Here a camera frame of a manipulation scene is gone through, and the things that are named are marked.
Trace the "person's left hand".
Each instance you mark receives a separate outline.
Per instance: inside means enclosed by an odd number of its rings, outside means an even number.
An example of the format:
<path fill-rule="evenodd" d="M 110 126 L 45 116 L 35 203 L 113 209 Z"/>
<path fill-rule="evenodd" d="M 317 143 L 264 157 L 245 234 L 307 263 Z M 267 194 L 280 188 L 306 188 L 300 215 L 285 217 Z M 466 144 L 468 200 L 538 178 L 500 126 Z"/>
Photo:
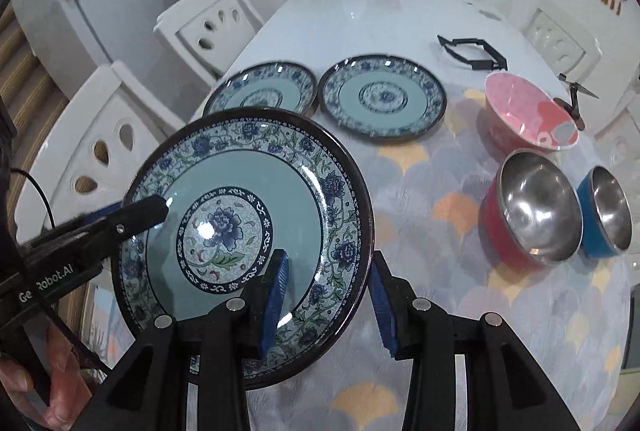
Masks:
<path fill-rule="evenodd" d="M 52 366 L 50 404 L 38 411 L 26 394 L 34 388 L 27 370 L 12 359 L 1 360 L 1 383 L 14 406 L 38 425 L 50 430 L 69 430 L 92 393 L 80 374 L 72 344 L 53 323 L 47 332 L 47 358 Z"/>

